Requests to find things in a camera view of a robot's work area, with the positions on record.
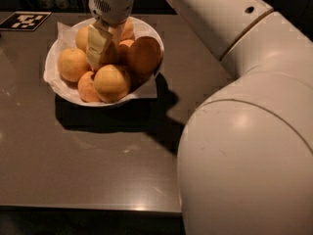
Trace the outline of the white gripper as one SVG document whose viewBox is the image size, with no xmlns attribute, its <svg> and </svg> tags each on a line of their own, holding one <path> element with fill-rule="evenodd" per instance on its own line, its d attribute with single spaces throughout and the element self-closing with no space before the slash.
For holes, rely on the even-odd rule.
<svg viewBox="0 0 313 235">
<path fill-rule="evenodd" d="M 91 67 L 98 69 L 112 41 L 120 41 L 123 23 L 132 11 L 133 2 L 134 0 L 89 0 L 92 16 L 112 25 L 107 27 L 94 22 L 88 26 L 86 56 Z"/>
</svg>

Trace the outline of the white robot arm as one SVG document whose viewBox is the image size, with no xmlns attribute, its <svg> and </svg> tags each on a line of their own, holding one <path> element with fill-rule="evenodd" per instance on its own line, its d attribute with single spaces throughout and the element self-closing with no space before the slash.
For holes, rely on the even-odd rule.
<svg viewBox="0 0 313 235">
<path fill-rule="evenodd" d="M 177 157 L 186 235 L 313 235 L 313 45 L 262 0 L 166 0 L 233 82 Z"/>
</svg>

